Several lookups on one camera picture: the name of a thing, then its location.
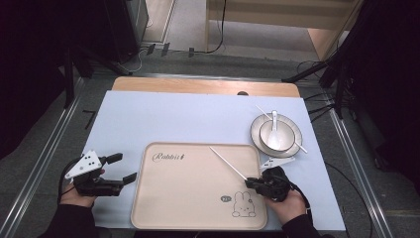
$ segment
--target metal track on floor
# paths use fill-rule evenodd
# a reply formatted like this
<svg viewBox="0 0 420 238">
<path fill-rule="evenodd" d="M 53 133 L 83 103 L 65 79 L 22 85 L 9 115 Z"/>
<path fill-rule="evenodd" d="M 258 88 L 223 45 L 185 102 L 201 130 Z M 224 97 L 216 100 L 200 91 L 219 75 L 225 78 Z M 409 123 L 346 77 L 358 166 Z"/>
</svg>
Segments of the metal track on floor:
<svg viewBox="0 0 420 238">
<path fill-rule="evenodd" d="M 376 229 L 377 236 L 380 238 L 394 237 L 388 222 L 386 221 L 382 207 L 380 206 L 379 201 L 370 185 L 370 182 L 368 181 L 368 177 L 365 173 L 356 149 L 353 146 L 344 121 L 339 119 L 334 110 L 330 111 L 330 115 L 343 144 L 353 174 L 355 175 L 355 179 L 361 190 L 361 195 L 364 197 L 364 200 L 367 204 L 367 209 L 372 219 L 372 223 Z"/>
<path fill-rule="evenodd" d="M 46 145 L 43 148 L 43 151 L 38 157 L 37 163 L 34 165 L 31 174 L 15 198 L 12 208 L 10 209 L 9 214 L 0 229 L 0 237 L 13 237 L 18 229 L 18 226 L 29 207 L 38 185 L 40 184 L 41 179 L 52 160 L 55 149 L 64 134 L 72 115 L 74 114 L 74 109 L 77 107 L 80 99 L 80 93 L 83 90 L 84 85 L 85 79 L 79 78 L 74 86 L 74 100 L 68 108 L 63 110 L 61 113 L 58 122 L 56 123 Z"/>
</svg>

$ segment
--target person's arm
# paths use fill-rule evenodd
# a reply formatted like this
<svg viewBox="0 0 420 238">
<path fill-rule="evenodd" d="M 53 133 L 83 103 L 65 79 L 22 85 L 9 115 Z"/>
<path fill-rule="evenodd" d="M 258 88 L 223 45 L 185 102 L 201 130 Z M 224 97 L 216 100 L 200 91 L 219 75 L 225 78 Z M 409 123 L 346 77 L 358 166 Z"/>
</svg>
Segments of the person's arm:
<svg viewBox="0 0 420 238">
<path fill-rule="evenodd" d="M 73 184 L 69 184 L 65 191 L 49 228 L 40 238 L 98 237 L 92 214 L 96 197 L 81 196 Z"/>
<path fill-rule="evenodd" d="M 265 203 L 277 214 L 283 231 L 289 238 L 321 237 L 306 214 L 305 202 L 296 190 L 291 190 L 283 202 L 265 198 Z"/>
</svg>

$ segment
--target human hand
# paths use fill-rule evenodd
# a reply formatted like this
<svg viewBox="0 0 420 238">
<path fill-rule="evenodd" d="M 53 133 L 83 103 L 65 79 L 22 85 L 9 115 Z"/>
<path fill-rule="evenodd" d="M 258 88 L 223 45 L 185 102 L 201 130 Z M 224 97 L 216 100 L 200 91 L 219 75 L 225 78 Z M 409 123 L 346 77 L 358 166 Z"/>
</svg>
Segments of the human hand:
<svg viewBox="0 0 420 238">
<path fill-rule="evenodd" d="M 78 205 L 78 206 L 85 206 L 91 207 L 93 202 L 95 201 L 97 196 L 82 196 L 80 195 L 76 188 L 74 187 L 73 183 L 67 185 L 64 189 L 64 193 L 61 196 L 61 201 L 59 204 L 68 204 L 68 205 Z"/>
<path fill-rule="evenodd" d="M 284 225 L 291 219 L 306 214 L 305 201 L 302 195 L 296 190 L 290 190 L 282 202 L 264 198 L 265 203 L 277 214 L 280 223 Z"/>
</svg>

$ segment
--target black tape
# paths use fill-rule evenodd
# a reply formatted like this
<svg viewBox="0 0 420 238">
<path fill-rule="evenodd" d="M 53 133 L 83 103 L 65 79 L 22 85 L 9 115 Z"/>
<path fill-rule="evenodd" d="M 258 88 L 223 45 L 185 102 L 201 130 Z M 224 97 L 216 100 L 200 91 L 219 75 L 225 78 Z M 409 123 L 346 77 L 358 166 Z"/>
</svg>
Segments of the black tape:
<svg viewBox="0 0 420 238">
<path fill-rule="evenodd" d="M 189 54 L 188 57 L 192 58 L 194 56 L 194 48 L 189 48 Z"/>
<path fill-rule="evenodd" d="M 161 57 L 164 57 L 167 55 L 167 51 L 169 50 L 169 44 L 170 43 L 166 43 L 163 45 L 163 50 L 161 51 Z"/>
<path fill-rule="evenodd" d="M 149 46 L 148 53 L 146 54 L 146 56 L 151 55 L 154 52 L 155 46 L 156 46 L 156 44 L 153 44 L 153 45 Z"/>
</svg>

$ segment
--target black sleeve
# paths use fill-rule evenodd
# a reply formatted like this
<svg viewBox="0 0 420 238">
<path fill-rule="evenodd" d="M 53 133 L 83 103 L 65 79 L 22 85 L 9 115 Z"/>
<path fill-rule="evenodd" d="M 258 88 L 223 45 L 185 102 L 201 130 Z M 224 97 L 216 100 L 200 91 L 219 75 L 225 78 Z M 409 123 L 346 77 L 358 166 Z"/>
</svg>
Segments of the black sleeve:
<svg viewBox="0 0 420 238">
<path fill-rule="evenodd" d="M 77 205 L 59 205 L 49 228 L 40 236 L 40 238 L 50 237 L 97 238 L 98 234 L 91 208 Z"/>
<path fill-rule="evenodd" d="M 300 215 L 282 227 L 289 238 L 318 238 L 321 237 L 318 231 L 313 227 L 308 215 Z"/>
</svg>

